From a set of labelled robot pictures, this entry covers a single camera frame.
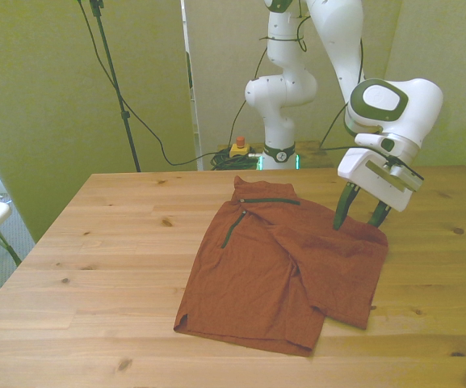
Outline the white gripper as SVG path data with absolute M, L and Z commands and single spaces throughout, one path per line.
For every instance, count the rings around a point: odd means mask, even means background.
M 338 175 L 349 182 L 342 190 L 335 210 L 335 230 L 339 230 L 346 220 L 359 187 L 379 200 L 368 225 L 380 227 L 391 209 L 399 212 L 405 210 L 413 192 L 391 175 L 386 162 L 384 157 L 372 150 L 350 148 L 346 152 L 338 165 Z

